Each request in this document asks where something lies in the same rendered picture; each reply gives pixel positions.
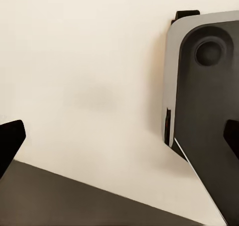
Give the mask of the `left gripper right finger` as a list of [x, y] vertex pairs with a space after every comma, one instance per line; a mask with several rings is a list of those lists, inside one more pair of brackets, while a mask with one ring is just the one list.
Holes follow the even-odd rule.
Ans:
[[228, 119], [223, 137], [239, 160], [239, 121]]

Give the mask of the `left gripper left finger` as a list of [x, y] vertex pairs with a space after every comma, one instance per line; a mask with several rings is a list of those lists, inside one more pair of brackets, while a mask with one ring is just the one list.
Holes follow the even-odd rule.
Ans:
[[0, 125], [0, 179], [26, 139], [21, 119]]

